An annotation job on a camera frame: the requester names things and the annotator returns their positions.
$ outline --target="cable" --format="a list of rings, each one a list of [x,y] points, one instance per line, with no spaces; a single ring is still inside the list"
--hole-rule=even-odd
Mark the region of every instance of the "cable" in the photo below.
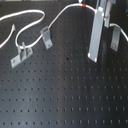
[[[18,43],[17,43],[17,40],[18,40],[19,35],[20,35],[23,31],[25,31],[26,29],[28,29],[28,28],[30,28],[30,27],[32,27],[32,26],[34,26],[34,25],[40,23],[41,21],[43,21],[43,19],[44,19],[44,17],[45,17],[45,13],[44,13],[43,11],[41,11],[41,10],[35,10],[35,9],[33,9],[33,10],[25,10],[25,11],[21,11],[21,12],[12,13],[12,14],[9,14],[9,15],[6,15],[6,16],[3,16],[3,17],[0,18],[0,21],[2,21],[2,20],[4,20],[4,19],[10,18],[10,17],[14,17],[14,16],[18,16],[18,15],[22,15],[22,14],[26,14],[26,13],[40,13],[40,14],[43,14],[43,16],[42,16],[39,20],[34,21],[34,22],[32,22],[32,23],[26,25],[25,27],[23,27],[23,28],[18,32],[18,34],[16,35],[16,39],[15,39],[15,44],[16,44],[17,47],[20,46],[20,45],[18,45]],[[38,41],[41,39],[41,37],[42,37],[42,36],[40,36],[40,37],[39,37],[35,42],[33,42],[32,44],[25,46],[25,48],[33,47],[35,44],[38,43]]]
[[[116,26],[116,27],[120,28],[120,29],[121,29],[121,33],[124,35],[125,39],[126,39],[127,42],[128,42],[128,36],[126,35],[126,33],[124,32],[124,30],[123,30],[119,25],[117,25],[117,24],[115,24],[115,23],[110,23],[109,26],[110,26],[110,27]]]
[[[80,3],[67,5],[67,6],[55,17],[55,19],[51,22],[51,24],[49,25],[48,29],[51,28],[51,26],[53,25],[53,23],[58,19],[58,17],[59,17],[66,9],[68,9],[68,8],[70,8],[70,7],[75,7],[75,6],[87,7],[87,8],[89,8],[89,9],[91,9],[92,11],[95,12],[95,9],[92,8],[92,7],[89,6],[89,5],[80,4]],[[17,33],[16,38],[15,38],[15,44],[16,44],[17,47],[20,46],[20,45],[17,43],[17,40],[18,40],[18,37],[20,36],[20,34],[21,34],[23,31],[25,31],[26,29],[28,29],[28,28],[30,28],[30,27],[32,27],[32,26],[34,26],[34,25],[40,23],[41,21],[43,21],[43,19],[44,19],[44,17],[45,17],[45,13],[44,13],[43,11],[41,11],[41,10],[35,10],[35,9],[33,9],[33,10],[25,10],[25,11],[21,11],[21,12],[12,13],[12,14],[9,14],[9,15],[6,15],[6,16],[3,16],[3,17],[0,18],[0,21],[2,21],[2,20],[4,20],[4,19],[10,18],[10,17],[14,17],[14,16],[18,16],[18,15],[22,15],[22,14],[26,14],[26,13],[40,13],[40,14],[43,14],[43,16],[42,16],[42,18],[40,18],[39,20],[34,21],[34,22],[32,22],[32,23],[26,25],[25,27],[23,27],[23,28]],[[2,43],[3,45],[6,44],[5,42],[7,42],[7,41],[10,39],[11,35],[12,35],[12,32],[10,33],[9,37],[7,38],[7,40],[5,40],[5,41]],[[42,35],[40,35],[40,36],[37,38],[37,40],[36,40],[35,42],[31,43],[30,45],[25,46],[25,48],[33,47],[35,44],[37,44],[37,43],[39,42],[39,40],[40,40],[41,38],[42,38]]]
[[[14,32],[15,30],[16,30],[16,29],[15,29],[15,25],[13,24],[9,36],[7,37],[7,39],[6,39],[2,44],[0,44],[0,48],[2,48],[2,47],[9,41],[9,39],[11,38],[11,36],[12,36],[12,34],[13,34],[13,32]]]
[[[67,6],[55,17],[55,19],[50,23],[50,25],[48,26],[48,29],[51,28],[51,26],[53,25],[53,23],[58,19],[58,17],[59,17],[66,9],[68,9],[68,8],[70,8],[70,7],[75,7],[75,6],[87,7],[87,8],[89,8],[90,10],[92,10],[92,11],[95,12],[95,9],[94,9],[93,7],[91,7],[91,6],[89,6],[89,5],[86,5],[86,4],[79,4],[79,3],[77,3],[77,4],[70,4],[70,5],[67,5]]]

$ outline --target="metal bracket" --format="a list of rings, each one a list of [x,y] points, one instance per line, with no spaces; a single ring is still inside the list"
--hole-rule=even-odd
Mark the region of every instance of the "metal bracket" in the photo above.
[[[120,32],[121,32],[121,29],[115,26],[113,30],[113,35],[112,35],[111,49],[113,49],[116,52],[119,46]]]
[[[104,26],[109,28],[109,23],[110,23],[110,11],[112,9],[112,3],[107,1],[107,6],[106,6],[106,11],[105,11],[105,18],[104,18]]]
[[[50,39],[50,30],[48,29],[48,26],[46,26],[45,28],[43,28],[40,31],[40,33],[42,35],[42,38],[43,38],[43,41],[44,41],[44,44],[45,44],[46,49],[51,48],[53,46],[53,44],[52,44],[52,41]]]
[[[94,17],[93,29],[92,29],[92,35],[91,35],[91,41],[90,41],[90,47],[88,53],[88,57],[91,60],[93,60],[95,63],[97,62],[97,56],[100,46],[103,20],[104,20],[103,8],[99,7]]]
[[[21,52],[20,46],[18,46],[18,55],[11,59],[12,68],[15,68],[17,65],[22,63],[24,60],[26,60],[33,54],[32,48],[25,48],[24,42],[22,43],[22,46],[24,48],[23,52]]]

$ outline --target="white cable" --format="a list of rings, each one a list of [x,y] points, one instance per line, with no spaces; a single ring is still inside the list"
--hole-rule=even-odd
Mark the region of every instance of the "white cable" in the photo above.
[[[111,23],[109,26],[110,26],[110,27],[116,26],[116,27],[120,28],[120,29],[121,29],[121,33],[124,35],[124,37],[126,38],[126,40],[127,40],[127,42],[128,42],[128,36],[126,35],[126,33],[124,32],[124,30],[123,30],[119,25],[117,25],[117,24],[115,24],[115,23]]]
[[[30,28],[30,27],[32,27],[32,26],[34,26],[34,25],[40,23],[41,21],[43,21],[43,19],[44,19],[44,17],[45,17],[45,13],[44,13],[43,11],[41,11],[41,10],[35,10],[35,9],[33,9],[33,10],[25,10],[25,11],[21,11],[21,12],[12,13],[12,14],[9,14],[9,15],[6,15],[6,16],[3,16],[3,17],[0,18],[0,21],[2,21],[2,20],[4,20],[4,19],[10,18],[10,17],[14,17],[14,16],[18,16],[18,15],[22,15],[22,14],[26,14],[26,13],[40,13],[40,14],[43,14],[43,16],[42,16],[39,20],[34,21],[34,22],[32,22],[32,23],[26,25],[24,28],[22,28],[22,29],[18,32],[18,34],[16,35],[16,39],[15,39],[15,44],[16,44],[17,47],[20,46],[20,45],[18,45],[18,43],[17,43],[17,40],[18,40],[19,35],[20,35],[23,31],[25,31],[26,29],[28,29],[28,28]],[[42,37],[42,36],[40,36],[40,37],[39,37],[35,42],[33,42],[32,44],[30,44],[30,45],[28,45],[28,46],[25,46],[25,48],[33,47],[35,44],[38,43],[38,41],[41,39],[41,37]]]
[[[55,17],[55,19],[50,23],[48,29],[51,28],[51,26],[53,25],[53,23],[58,19],[58,17],[59,17],[66,9],[68,9],[68,8],[70,8],[70,7],[75,7],[75,6],[82,6],[82,4],[77,3],[77,4],[70,4],[70,5],[67,5],[63,10],[61,10],[61,12],[60,12],[60,13]],[[95,12],[95,9],[92,8],[91,6],[86,5],[86,7]]]
[[[7,37],[7,39],[2,44],[0,44],[0,48],[2,48],[9,41],[9,39],[11,38],[14,31],[15,31],[15,25],[13,24],[9,36]]]

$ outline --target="screw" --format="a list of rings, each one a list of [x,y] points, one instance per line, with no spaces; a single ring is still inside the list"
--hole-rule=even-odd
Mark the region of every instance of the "screw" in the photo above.
[[[15,63],[15,59],[12,60],[12,63]]]

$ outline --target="black breadboard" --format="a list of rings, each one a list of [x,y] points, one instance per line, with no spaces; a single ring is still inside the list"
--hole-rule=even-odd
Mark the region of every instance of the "black breadboard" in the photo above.
[[[45,20],[23,32],[21,45],[31,44],[43,27],[72,1],[2,2],[0,17],[41,9]],[[113,6],[111,22],[128,33],[125,1]],[[18,54],[15,37],[41,17],[25,14],[0,22],[0,42],[14,23],[16,31],[0,49],[0,128],[128,128],[128,43],[121,35],[118,52],[110,49],[113,28],[103,28],[98,62],[88,59],[94,13],[82,7],[66,10],[51,27],[53,47],[43,40],[33,56],[12,69]]]

